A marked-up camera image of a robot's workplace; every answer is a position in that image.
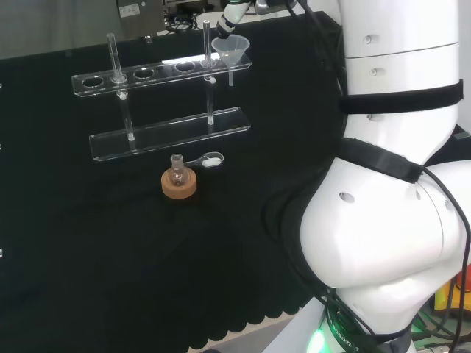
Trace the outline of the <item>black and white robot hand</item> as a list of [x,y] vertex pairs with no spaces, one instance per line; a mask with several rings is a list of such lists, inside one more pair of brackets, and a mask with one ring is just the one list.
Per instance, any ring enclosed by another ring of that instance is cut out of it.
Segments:
[[283,10],[292,10],[296,3],[297,1],[289,0],[228,1],[222,16],[216,24],[217,35],[221,39],[227,39],[252,5],[255,8],[256,15],[267,15]]

